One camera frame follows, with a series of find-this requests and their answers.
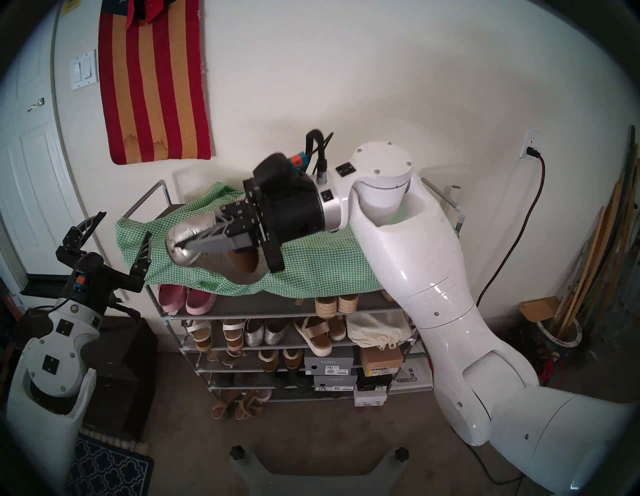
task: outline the silver shoe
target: silver shoe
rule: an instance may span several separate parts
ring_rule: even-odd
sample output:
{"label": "silver shoe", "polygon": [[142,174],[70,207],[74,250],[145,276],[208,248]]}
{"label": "silver shoe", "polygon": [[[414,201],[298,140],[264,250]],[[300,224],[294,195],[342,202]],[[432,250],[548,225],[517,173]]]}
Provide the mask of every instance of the silver shoe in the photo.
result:
{"label": "silver shoe", "polygon": [[244,328],[244,343],[247,346],[260,346],[264,338],[264,320],[249,319]]}
{"label": "silver shoe", "polygon": [[173,226],[166,235],[166,251],[171,260],[181,267],[200,267],[215,272],[235,284],[258,282],[269,271],[262,248],[247,248],[242,253],[202,253],[175,245],[217,223],[215,212],[207,212],[189,217]]}
{"label": "silver shoe", "polygon": [[270,346],[282,341],[291,319],[269,319],[264,325],[264,342]]}

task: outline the pink shoe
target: pink shoe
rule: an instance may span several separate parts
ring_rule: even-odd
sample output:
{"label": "pink shoe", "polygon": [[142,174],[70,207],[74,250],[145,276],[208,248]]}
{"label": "pink shoe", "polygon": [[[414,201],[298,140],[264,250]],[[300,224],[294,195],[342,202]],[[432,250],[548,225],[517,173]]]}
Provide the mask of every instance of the pink shoe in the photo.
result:
{"label": "pink shoe", "polygon": [[161,284],[158,287],[158,303],[166,314],[176,313],[187,301],[186,286]]}
{"label": "pink shoe", "polygon": [[189,288],[189,296],[187,296],[187,312],[191,315],[202,315],[210,311],[213,302],[216,301],[217,294],[200,289]]}

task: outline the doorknob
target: doorknob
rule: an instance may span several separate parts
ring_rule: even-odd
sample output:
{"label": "doorknob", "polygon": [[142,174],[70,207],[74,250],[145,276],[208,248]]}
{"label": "doorknob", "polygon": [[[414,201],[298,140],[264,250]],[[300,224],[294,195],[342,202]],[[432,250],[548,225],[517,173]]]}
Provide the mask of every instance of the doorknob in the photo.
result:
{"label": "doorknob", "polygon": [[27,112],[31,112],[31,110],[35,109],[36,107],[42,107],[44,105],[44,98],[38,99],[38,103],[33,104],[31,107],[27,108]]}

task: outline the checkered fabric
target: checkered fabric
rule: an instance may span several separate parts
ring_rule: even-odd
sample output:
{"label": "checkered fabric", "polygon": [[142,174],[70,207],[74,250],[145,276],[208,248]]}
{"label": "checkered fabric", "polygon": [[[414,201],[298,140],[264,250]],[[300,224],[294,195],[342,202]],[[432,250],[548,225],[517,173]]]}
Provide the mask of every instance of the checkered fabric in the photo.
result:
{"label": "checkered fabric", "polygon": [[[243,193],[222,182],[216,182],[197,200],[183,205],[166,217],[141,223],[131,219],[116,222],[116,240],[129,267],[135,260],[147,231],[151,232],[152,263],[147,274],[151,284],[180,284],[188,287],[237,296],[268,291],[289,298],[335,296],[381,289],[350,227],[338,232],[317,232],[282,246],[286,269],[267,273],[250,285],[229,282],[219,274],[198,267],[180,267],[166,252],[167,232],[178,222],[204,212],[219,212]],[[391,223],[404,217],[400,206]]]}

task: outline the white door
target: white door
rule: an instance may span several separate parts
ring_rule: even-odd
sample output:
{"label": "white door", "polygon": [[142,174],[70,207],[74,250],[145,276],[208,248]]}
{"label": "white door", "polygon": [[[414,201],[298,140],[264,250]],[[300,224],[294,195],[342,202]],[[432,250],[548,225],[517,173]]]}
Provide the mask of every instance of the white door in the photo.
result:
{"label": "white door", "polygon": [[[56,249],[83,218],[62,152],[52,87],[57,8],[0,83],[0,214],[26,273],[70,274]],[[93,240],[85,249],[97,251]]]}

